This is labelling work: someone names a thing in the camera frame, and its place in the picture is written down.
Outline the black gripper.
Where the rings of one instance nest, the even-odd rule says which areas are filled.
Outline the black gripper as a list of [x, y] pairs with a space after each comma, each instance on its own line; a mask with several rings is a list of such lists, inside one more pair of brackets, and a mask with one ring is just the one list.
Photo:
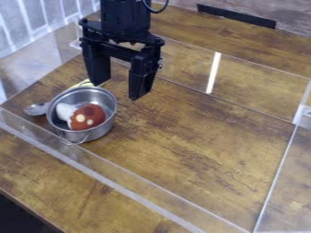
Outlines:
[[127, 33], [109, 33], [101, 29], [101, 22], [83, 18], [80, 46], [93, 86], [111, 79], [111, 57], [131, 61], [128, 71], [128, 97], [132, 101], [152, 90], [156, 72], [160, 67], [160, 49], [164, 40], [147, 30]]

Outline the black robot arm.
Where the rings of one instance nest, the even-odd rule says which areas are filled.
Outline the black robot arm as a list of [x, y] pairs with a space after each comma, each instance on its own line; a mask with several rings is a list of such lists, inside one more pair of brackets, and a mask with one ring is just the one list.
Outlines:
[[97, 86], [111, 79], [111, 58], [131, 63], [128, 97], [137, 100], [152, 89], [161, 67], [160, 49], [165, 41], [149, 33], [152, 0], [100, 0], [101, 20], [83, 18], [79, 38], [91, 83]]

